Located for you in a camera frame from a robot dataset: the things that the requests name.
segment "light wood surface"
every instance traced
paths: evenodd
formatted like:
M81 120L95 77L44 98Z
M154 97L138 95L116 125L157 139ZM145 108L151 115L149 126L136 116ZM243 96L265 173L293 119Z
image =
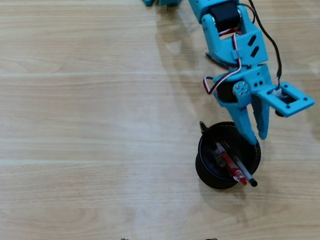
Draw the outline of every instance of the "light wood surface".
M223 71L187 0L2 0L0 239L318 240L320 2L254 2L318 104L272 111L258 187L218 191L195 158L199 121L230 120L202 86Z

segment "robotic arm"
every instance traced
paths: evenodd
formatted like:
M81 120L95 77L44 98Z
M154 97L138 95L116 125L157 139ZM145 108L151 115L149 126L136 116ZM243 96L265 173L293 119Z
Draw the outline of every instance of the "robotic arm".
M158 0L158 4L178 5L180 1ZM248 105L252 105L259 136L264 140L268 134L270 107L279 116L290 117L315 103L290 83L280 84L281 67L277 73L278 84L272 84L269 68L264 63L268 60L268 54L263 34L252 23L246 7L240 5L239 0L189 0L189 3L202 25L208 56L229 70L221 76L205 77L203 84L206 91L228 110L239 133L250 144L255 145L257 138L249 120ZM255 9L252 8L252 11L262 27ZM228 33L234 35L221 39ZM207 79L213 81L213 88L209 89Z

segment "black pen holder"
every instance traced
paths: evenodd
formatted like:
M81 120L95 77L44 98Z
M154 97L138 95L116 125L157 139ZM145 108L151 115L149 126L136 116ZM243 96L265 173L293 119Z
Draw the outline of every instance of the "black pen holder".
M233 122L219 122L208 128L206 137L201 137L198 154L195 159L195 168L200 179L214 189L228 189L236 185L226 167L220 167L208 147L207 137L214 141L225 141L249 171L253 174L260 163L261 149L258 141L256 145L250 144L238 132Z

